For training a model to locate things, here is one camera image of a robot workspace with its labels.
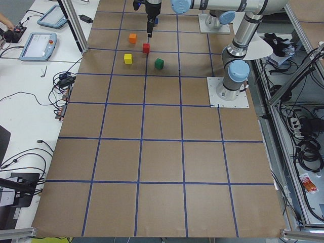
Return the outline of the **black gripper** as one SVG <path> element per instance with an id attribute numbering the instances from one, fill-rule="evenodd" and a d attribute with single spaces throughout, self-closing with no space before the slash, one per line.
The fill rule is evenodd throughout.
<path id="1" fill-rule="evenodd" d="M 152 32 L 155 27 L 156 17 L 160 14 L 162 0 L 146 0 L 145 12 L 147 16 L 147 36 L 152 37 Z"/>

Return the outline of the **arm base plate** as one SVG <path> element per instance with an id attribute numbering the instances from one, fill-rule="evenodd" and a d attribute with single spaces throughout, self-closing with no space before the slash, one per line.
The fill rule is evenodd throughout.
<path id="1" fill-rule="evenodd" d="M 249 108 L 244 85 L 237 91 L 227 90 L 223 86 L 223 77 L 207 77 L 210 107 L 214 108 Z"/>
<path id="2" fill-rule="evenodd" d="M 199 14 L 200 33 L 230 34 L 229 24 L 233 21 L 235 15 L 221 15 L 219 18 L 211 14 Z"/>

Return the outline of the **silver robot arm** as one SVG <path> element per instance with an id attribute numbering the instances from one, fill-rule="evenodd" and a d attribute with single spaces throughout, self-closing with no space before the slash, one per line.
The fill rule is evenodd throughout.
<path id="1" fill-rule="evenodd" d="M 205 24 L 209 29 L 217 29 L 223 25 L 230 24 L 235 18 L 235 11 L 210 10 L 205 19 Z"/>
<path id="2" fill-rule="evenodd" d="M 190 9 L 244 12 L 232 43 L 222 52 L 225 75 L 216 92 L 226 101 L 233 101 L 240 92 L 240 87 L 248 79 L 250 68 L 244 61 L 249 44 L 265 15 L 271 15 L 282 9 L 288 1 L 170 1 L 177 14 L 184 14 Z"/>

